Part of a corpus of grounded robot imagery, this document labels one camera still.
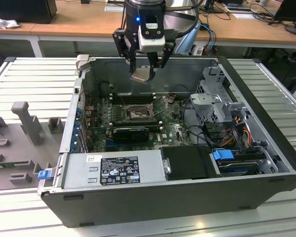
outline barcode sticker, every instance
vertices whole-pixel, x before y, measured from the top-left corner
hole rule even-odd
[[[87,162],[101,162],[102,155],[87,156]]]

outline black plastic cover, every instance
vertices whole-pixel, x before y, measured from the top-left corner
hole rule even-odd
[[[217,177],[205,146],[162,147],[162,159],[170,163],[171,173],[167,180],[205,179]]]

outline white paper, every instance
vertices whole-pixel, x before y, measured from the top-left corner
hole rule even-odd
[[[14,28],[19,27],[20,25],[15,20],[3,20],[0,19],[0,28],[6,29],[6,28]]]
[[[232,15],[238,19],[255,19],[252,14],[248,13],[233,13]]]
[[[101,162],[102,155],[87,156],[87,162]]]

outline floor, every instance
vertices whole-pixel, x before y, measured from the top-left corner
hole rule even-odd
[[[74,52],[73,43],[69,41],[41,41],[40,46],[46,57],[76,57],[78,54],[82,53],[93,56],[117,56],[116,48],[111,42],[79,42],[78,47],[80,53]],[[268,56],[270,50],[271,49],[256,48],[253,50],[251,57],[263,60]],[[224,55],[228,58],[243,58],[243,51],[244,48],[242,47],[220,46],[216,54]],[[296,65],[286,59],[287,53],[293,51],[293,49],[277,50],[275,56],[267,63],[269,70],[285,86],[288,86],[291,79],[296,75]],[[34,57],[34,53],[30,43],[26,40],[0,39],[0,65],[4,61],[4,58],[8,56]]]

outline computer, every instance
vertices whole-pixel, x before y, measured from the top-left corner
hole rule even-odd
[[[274,20],[293,21],[293,25],[285,26],[285,29],[296,35],[296,0],[284,0],[274,16]]]

